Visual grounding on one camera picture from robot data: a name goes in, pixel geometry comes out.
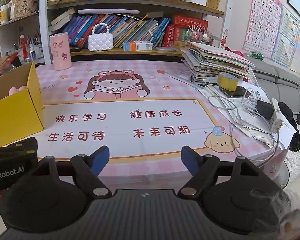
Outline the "person's right hand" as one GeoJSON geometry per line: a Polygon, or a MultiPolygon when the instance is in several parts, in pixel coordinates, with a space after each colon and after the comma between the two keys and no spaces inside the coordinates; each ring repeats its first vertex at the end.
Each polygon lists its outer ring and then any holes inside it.
{"type": "Polygon", "coordinates": [[[251,235],[257,239],[300,238],[300,198],[295,191],[251,190],[250,196],[256,201],[251,235]]]}

